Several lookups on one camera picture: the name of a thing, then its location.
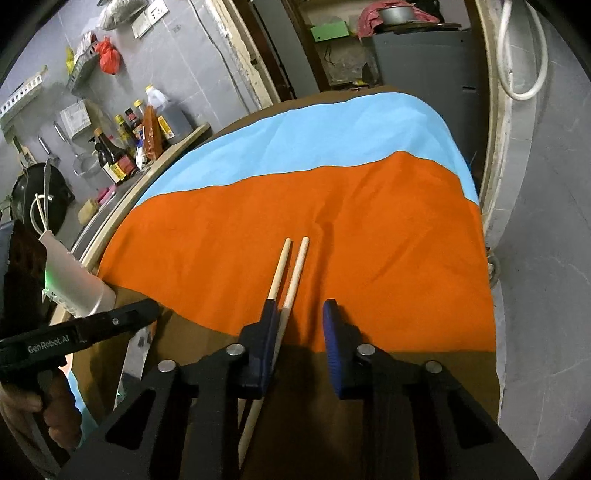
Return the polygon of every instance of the electrical outlet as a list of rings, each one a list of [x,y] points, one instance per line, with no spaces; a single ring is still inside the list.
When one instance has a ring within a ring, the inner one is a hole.
[[[146,9],[146,15],[150,24],[154,25],[158,20],[168,13],[168,7],[164,3],[164,0],[154,0],[148,5]]]

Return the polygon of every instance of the white hose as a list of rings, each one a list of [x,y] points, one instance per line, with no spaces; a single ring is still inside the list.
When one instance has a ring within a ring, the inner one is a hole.
[[[512,4],[513,0],[505,0],[505,3],[503,4],[501,26],[499,27],[499,39],[496,44],[496,67],[499,72],[499,80],[501,81],[501,85],[503,86],[503,90],[506,92],[506,94],[513,98],[513,100],[529,100],[538,94],[546,80],[546,74],[548,73],[548,45],[546,44],[544,29],[542,27],[542,23],[540,22],[538,13],[535,11],[534,7],[532,7],[528,2],[525,2],[527,8],[530,10],[531,17],[534,20],[535,28],[538,31],[542,61],[540,66],[540,74],[538,75],[538,78],[532,87],[527,92],[515,93],[509,85],[504,65],[505,37],[507,34],[507,28],[509,26],[509,19],[511,18]]]

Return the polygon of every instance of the metal bolt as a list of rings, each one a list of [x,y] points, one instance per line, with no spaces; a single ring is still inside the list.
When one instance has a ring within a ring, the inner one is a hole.
[[[160,370],[163,374],[165,374],[167,372],[173,371],[176,366],[177,366],[177,364],[174,360],[162,360],[158,364],[158,370]]]
[[[425,364],[425,370],[430,374],[440,374],[443,371],[443,367],[439,362],[431,360]]]
[[[240,343],[233,343],[226,347],[226,353],[231,356],[242,355],[246,351],[246,347]]]
[[[357,353],[363,356],[370,356],[375,353],[375,347],[371,343],[362,343],[357,347]]]

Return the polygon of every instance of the cable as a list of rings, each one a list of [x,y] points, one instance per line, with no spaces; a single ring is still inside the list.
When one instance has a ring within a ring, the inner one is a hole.
[[[218,47],[217,46],[217,43],[215,43],[213,41],[212,36],[207,31],[207,28],[205,28],[205,25],[203,24],[203,21],[201,20],[201,17],[199,16],[199,13],[197,13],[197,8],[195,7],[195,4],[193,3],[193,0],[189,0],[189,5],[191,5],[191,9],[193,10],[193,13],[195,14],[195,18],[197,19],[197,21],[199,22],[199,25],[201,25],[201,28],[203,29],[203,31],[207,35],[207,38],[212,43],[212,45],[214,47],[216,47],[216,50],[219,53],[220,58],[222,59],[222,62],[224,64],[224,66],[226,67],[226,70],[228,71],[228,75],[230,76],[230,80],[232,81],[232,85],[234,86],[234,90],[236,91],[236,94],[238,95],[238,98],[240,99],[240,102],[242,103],[242,106],[245,108],[245,110],[247,111],[247,113],[250,114],[251,113],[251,110],[248,108],[248,105],[244,101],[244,97],[242,96],[242,93],[240,92],[240,89],[238,88],[238,85],[236,84],[236,80],[234,79],[234,75],[232,75],[232,71],[230,70],[230,67],[228,66],[228,63],[226,62],[226,59],[224,58],[223,53],[220,50],[220,47]]]
[[[540,38],[540,50],[542,55],[542,61],[540,66],[540,74],[538,75],[537,79],[535,80],[532,87],[524,93],[516,93],[511,89],[509,85],[509,81],[506,78],[507,75],[505,73],[504,68],[504,60],[505,60],[505,37],[507,34],[507,28],[509,27],[509,20],[511,19],[511,8],[513,6],[513,0],[505,0],[503,4],[503,10],[501,14],[501,26],[499,27],[499,38],[496,44],[496,67],[499,72],[499,80],[501,81],[501,85],[503,90],[509,95],[513,100],[529,100],[535,97],[538,92],[541,90],[542,85],[546,80],[546,74],[548,73],[548,45],[546,44],[546,37],[544,35],[544,29],[542,28],[542,23],[540,22],[540,18],[538,13],[535,11],[535,8],[532,7],[527,1],[525,2],[528,9],[530,10],[530,14],[532,19],[534,20],[534,24],[536,30],[538,31],[538,36]]]

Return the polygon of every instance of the condiment bottle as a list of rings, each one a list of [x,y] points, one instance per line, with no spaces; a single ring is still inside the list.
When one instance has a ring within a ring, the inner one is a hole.
[[[118,165],[126,176],[131,176],[137,171],[134,161],[130,159],[127,152],[123,148],[114,145],[101,128],[95,130],[95,135],[111,155],[113,163]]]
[[[122,115],[117,115],[115,117],[115,122],[118,126],[117,133],[119,134],[123,143],[126,145],[127,152],[135,158],[135,151],[138,146],[134,131],[131,129]]]
[[[92,141],[95,143],[95,150],[99,156],[100,166],[115,184],[121,183],[125,179],[125,173],[123,173],[119,166],[113,162],[112,156],[100,142],[98,137],[94,137]]]
[[[125,111],[125,115],[127,115],[129,123],[131,124],[131,129],[134,132],[135,138],[140,139],[141,135],[139,133],[142,130],[142,121],[136,116],[131,108],[128,108]]]

